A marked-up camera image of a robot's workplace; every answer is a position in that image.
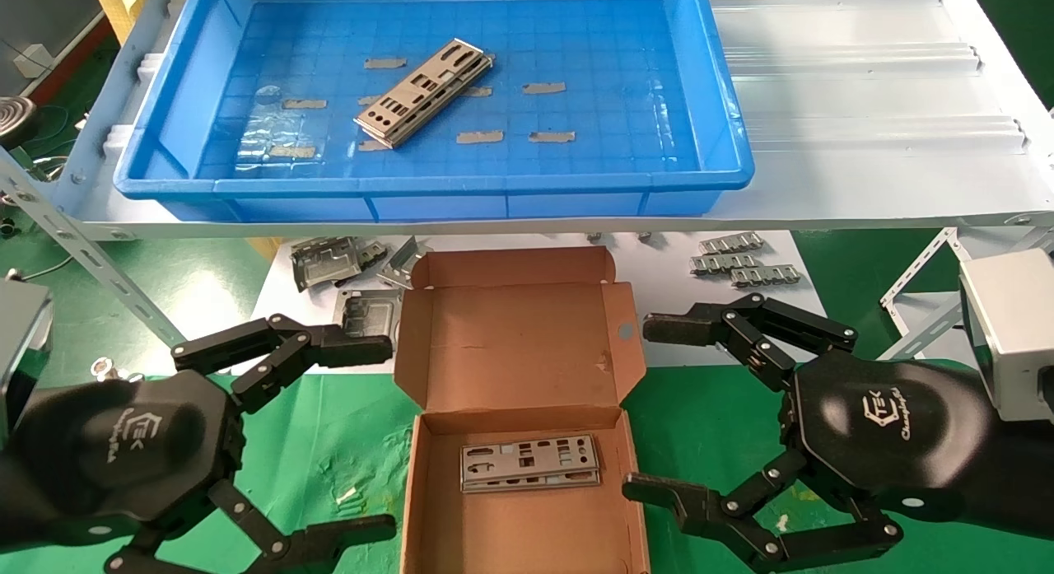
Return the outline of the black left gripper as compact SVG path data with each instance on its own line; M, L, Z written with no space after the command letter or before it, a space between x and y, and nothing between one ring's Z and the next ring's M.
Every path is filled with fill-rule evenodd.
M245 573L332 573L348 548L394 538L398 524L388 514L286 535L231 483L242 466L240 412L258 412L311 367L391 360L388 335L353 337L338 324L305 325L276 314L178 343L170 355L182 372L163 380L97 381L30 395L16 424L19 550L136 534L110 555L105 573L199 573L156 552L215 507L259 548ZM233 400L201 376L249 360L256 363L232 382Z

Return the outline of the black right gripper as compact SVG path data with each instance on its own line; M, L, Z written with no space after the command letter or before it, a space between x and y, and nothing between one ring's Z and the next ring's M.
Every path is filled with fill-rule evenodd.
M930 522L996 524L989 446L997 413L979 376L860 359L846 353L857 343L854 328L762 295L700 301L684 315L649 314L642 337L723 348L770 391L786 391L786 443L794 450L730 494L641 473L622 483L627 500L669 510L682 534L725 545L754 573L880 558L903 540L881 510ZM820 356L796 371L776 341ZM853 521L779 535L759 524L758 511L799 479L848 510Z

